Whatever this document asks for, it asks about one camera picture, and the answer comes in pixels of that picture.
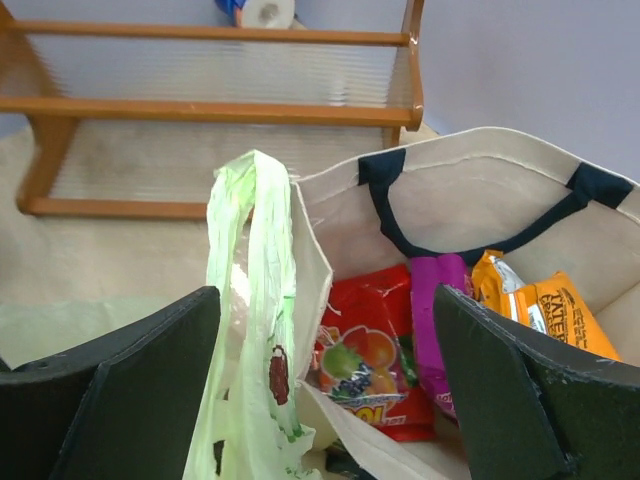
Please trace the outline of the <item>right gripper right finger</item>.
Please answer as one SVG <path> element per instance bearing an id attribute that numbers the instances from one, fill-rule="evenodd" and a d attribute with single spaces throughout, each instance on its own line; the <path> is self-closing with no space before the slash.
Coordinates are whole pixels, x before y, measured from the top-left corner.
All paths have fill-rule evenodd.
<path id="1" fill-rule="evenodd" d="M 636 479 L 639 369 L 440 285 L 434 319 L 474 479 Z"/>

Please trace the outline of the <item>light green plastic bag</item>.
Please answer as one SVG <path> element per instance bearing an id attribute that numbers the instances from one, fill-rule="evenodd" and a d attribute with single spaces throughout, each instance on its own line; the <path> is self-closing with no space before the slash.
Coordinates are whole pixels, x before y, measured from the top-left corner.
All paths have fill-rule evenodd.
<path id="1" fill-rule="evenodd" d="M 291 185 L 251 151 L 217 174 L 207 206 L 206 282 L 220 293 L 218 334 L 179 479 L 315 479 L 302 464 L 314 432 L 295 408 Z"/>

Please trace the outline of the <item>beige canvas tote bag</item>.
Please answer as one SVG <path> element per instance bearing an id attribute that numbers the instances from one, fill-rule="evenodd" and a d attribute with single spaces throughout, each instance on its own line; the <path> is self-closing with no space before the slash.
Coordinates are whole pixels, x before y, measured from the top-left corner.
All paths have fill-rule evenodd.
<path id="1" fill-rule="evenodd" d="M 525 280 L 566 272 L 639 369 L 639 187 L 541 139 L 482 127 L 341 162 L 292 188 L 297 373 L 308 370 L 336 277 L 414 256 L 502 251 Z M 322 443 L 340 441 L 379 479 L 474 479 L 460 426 L 404 446 L 301 388 Z"/>

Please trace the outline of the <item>orange snack packet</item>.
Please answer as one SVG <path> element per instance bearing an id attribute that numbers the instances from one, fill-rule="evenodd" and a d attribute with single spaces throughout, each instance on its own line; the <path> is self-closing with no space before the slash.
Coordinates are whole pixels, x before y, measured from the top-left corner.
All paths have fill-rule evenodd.
<path id="1" fill-rule="evenodd" d="M 503 317 L 578 349 L 620 359 L 566 273 L 527 284 L 501 252 L 487 250 L 473 267 L 471 280 L 475 299 Z"/>

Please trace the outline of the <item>red snack packet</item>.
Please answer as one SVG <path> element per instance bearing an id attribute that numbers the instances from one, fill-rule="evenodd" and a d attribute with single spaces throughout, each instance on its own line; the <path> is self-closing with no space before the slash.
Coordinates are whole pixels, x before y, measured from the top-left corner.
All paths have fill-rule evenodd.
<path id="1" fill-rule="evenodd" d="M 397 442 L 435 437 L 435 413 L 413 353 L 408 268 L 333 284 L 307 382 Z"/>

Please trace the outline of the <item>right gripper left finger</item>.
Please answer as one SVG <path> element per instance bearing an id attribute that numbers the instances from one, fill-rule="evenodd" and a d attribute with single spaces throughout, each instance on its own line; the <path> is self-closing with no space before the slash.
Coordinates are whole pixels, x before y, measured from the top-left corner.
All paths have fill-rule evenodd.
<path id="1" fill-rule="evenodd" d="M 202 287 L 94 340 L 1 365 L 4 479 L 182 477 L 218 334 Z"/>

